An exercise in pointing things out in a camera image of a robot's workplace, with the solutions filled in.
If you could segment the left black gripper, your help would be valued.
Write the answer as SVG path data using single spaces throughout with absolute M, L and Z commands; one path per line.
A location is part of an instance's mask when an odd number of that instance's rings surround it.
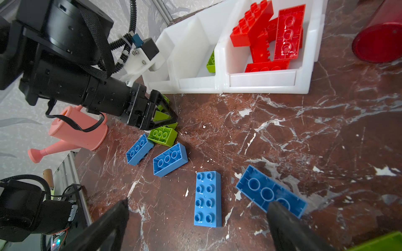
M 139 83 L 134 83 L 130 88 L 130 102 L 124 115 L 127 116 L 125 123 L 128 126 L 140 130 L 152 130 L 174 124 L 178 115 L 170 107 L 164 96 L 157 90 L 152 90 L 149 98 L 146 97 L 147 88 Z M 155 114 L 161 106 L 168 118 L 155 121 Z

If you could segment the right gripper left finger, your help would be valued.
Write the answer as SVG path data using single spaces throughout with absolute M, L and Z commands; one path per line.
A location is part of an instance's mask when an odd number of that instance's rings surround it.
M 63 251 L 119 251 L 128 220 L 129 205 L 126 198 L 117 202 L 96 222 L 61 249 Z

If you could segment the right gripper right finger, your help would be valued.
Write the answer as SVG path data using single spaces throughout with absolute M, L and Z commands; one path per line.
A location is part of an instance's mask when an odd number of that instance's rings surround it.
M 277 251 L 333 251 L 334 248 L 281 203 L 269 204 L 267 220 Z

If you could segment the red lego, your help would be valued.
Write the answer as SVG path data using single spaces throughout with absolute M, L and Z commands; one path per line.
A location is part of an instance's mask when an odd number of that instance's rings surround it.
M 253 3 L 230 35 L 234 47 L 252 46 L 274 15 L 272 1 Z
M 253 63 L 270 62 L 269 47 L 269 33 L 263 30 L 257 37 L 255 43 L 250 47 Z
M 299 57 L 306 5 L 282 9 L 278 13 L 274 61 Z

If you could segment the red lego studs up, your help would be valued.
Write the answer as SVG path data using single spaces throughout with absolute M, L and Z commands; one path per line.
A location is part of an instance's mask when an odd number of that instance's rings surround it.
M 266 72 L 266 71 L 279 71 L 287 70 L 289 68 L 290 60 L 278 60 L 260 63 L 250 63 L 247 65 L 245 72 Z

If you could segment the red lego bottom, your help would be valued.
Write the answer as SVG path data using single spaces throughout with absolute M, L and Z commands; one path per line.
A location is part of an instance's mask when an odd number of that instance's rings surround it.
M 282 9 L 278 13 L 274 61 L 299 57 L 306 5 Z

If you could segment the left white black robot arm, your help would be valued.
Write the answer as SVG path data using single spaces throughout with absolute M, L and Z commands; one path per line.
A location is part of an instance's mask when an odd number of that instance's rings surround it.
M 113 21 L 90 1 L 21 1 L 1 47 L 1 89 L 20 76 L 30 105 L 46 99 L 48 118 L 82 134 L 104 125 L 107 115 L 141 130 L 175 123 L 177 114 L 160 92 L 147 97 L 144 86 L 113 78 L 134 48 L 157 56 L 152 39 L 137 37 L 136 22 L 131 1 L 128 32 L 108 42 Z

